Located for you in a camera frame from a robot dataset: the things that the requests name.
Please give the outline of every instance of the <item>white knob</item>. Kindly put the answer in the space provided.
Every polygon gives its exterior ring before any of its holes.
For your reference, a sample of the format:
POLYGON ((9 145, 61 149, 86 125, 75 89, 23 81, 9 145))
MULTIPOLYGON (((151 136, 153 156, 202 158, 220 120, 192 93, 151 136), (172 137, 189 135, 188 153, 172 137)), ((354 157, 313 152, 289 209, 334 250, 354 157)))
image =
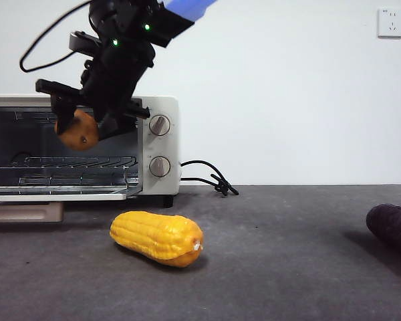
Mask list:
POLYGON ((150 162, 150 172, 156 177, 164 177, 169 173, 171 164, 164 157, 156 157, 150 162))
POLYGON ((169 119, 163 115, 156 115, 150 120, 150 130, 157 136, 168 134, 170 127, 169 119))

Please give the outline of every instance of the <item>power cord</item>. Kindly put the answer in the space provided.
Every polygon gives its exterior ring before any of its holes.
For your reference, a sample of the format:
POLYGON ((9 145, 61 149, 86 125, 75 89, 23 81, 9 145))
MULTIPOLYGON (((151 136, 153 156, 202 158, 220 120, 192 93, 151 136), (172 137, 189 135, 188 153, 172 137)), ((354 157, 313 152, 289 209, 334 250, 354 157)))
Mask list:
POLYGON ((181 178, 182 181, 198 181, 198 182, 203 182, 209 185, 212 185, 217 192, 222 193, 224 196, 227 196, 229 194, 229 190, 234 194, 234 195, 239 195, 239 192, 232 187, 232 185, 225 179, 223 174, 220 173, 220 171, 211 163, 208 163, 204 160, 191 160, 189 162, 185 162, 181 164, 181 167, 191 165, 191 164, 203 164, 206 165, 210 168, 212 168, 218 176, 215 174, 211 174, 211 177, 215 180, 217 180, 218 183, 214 183, 211 181, 208 181, 206 179, 201 179, 198 177, 183 177, 181 178))
POLYGON ((34 40, 34 42, 33 42, 33 43, 31 44, 31 46, 28 48, 28 50, 24 53, 24 55, 22 56, 22 58, 19 60, 19 67, 21 68, 21 70, 22 70, 23 72, 34 72, 34 71, 39 70, 39 69, 43 69, 43 68, 46 68, 46 67, 50 67, 50 66, 59 64, 60 62, 66 60, 67 58, 69 58, 69 57, 71 57, 72 55, 74 55, 76 52, 75 52, 75 51, 72 51, 72 52, 70 52, 69 54, 67 54, 66 56, 64 56, 64 57, 62 57, 62 58, 60 58, 60 59, 58 59, 58 60, 56 60, 56 61, 54 61, 54 62, 51 62, 51 63, 49 63, 49 64, 45 64, 45 65, 42 65, 42 66, 38 66, 38 67, 34 67, 34 68, 29 68, 29 69, 26 69, 26 68, 24 67, 24 61, 25 61, 25 59, 27 59, 28 55, 33 51, 33 49, 37 46, 37 44, 40 42, 40 40, 42 40, 42 39, 45 37, 45 35, 46 35, 47 33, 49 33, 54 27, 56 27, 56 25, 57 25, 58 23, 60 23, 61 21, 63 21, 66 17, 68 17, 69 15, 71 15, 72 13, 74 13, 75 11, 77 11, 77 10, 79 10, 79 9, 81 9, 81 8, 83 8, 83 7, 85 7, 86 5, 89 5, 91 2, 92 2, 92 0, 85 1, 85 2, 81 3, 80 5, 78 5, 77 7, 74 7, 73 9, 67 11, 67 12, 64 13, 61 17, 59 17, 54 23, 52 23, 40 36, 38 36, 37 39, 34 40))

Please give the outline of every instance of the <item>corn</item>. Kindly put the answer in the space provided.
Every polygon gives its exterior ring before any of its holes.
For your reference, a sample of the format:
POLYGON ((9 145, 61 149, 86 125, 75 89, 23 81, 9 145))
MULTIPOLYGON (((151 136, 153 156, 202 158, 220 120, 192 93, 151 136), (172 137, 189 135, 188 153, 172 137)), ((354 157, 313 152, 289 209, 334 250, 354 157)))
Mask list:
POLYGON ((203 233, 199 226, 179 215, 123 213, 114 219, 110 236, 123 247, 179 268, 196 261, 203 250, 203 233))

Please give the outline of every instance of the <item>gray floor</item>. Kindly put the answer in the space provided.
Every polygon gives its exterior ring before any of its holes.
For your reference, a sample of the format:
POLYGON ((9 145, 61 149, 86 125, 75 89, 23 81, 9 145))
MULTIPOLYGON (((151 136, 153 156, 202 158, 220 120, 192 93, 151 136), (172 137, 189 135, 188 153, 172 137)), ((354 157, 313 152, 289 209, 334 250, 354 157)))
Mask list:
POLYGON ((366 213, 401 186, 183 187, 148 200, 68 203, 61 225, 0 226, 0 320, 401 320, 401 255, 366 213), (162 267, 108 235, 129 210, 185 215, 200 259, 162 267))

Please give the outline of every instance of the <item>wall outlet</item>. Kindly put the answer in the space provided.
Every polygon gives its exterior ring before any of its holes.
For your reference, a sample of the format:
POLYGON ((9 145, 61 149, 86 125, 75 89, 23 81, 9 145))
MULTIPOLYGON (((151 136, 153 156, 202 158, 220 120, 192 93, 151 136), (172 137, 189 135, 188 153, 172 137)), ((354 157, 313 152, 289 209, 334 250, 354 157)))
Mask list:
POLYGON ((379 9, 379 37, 401 38, 401 9, 379 9))

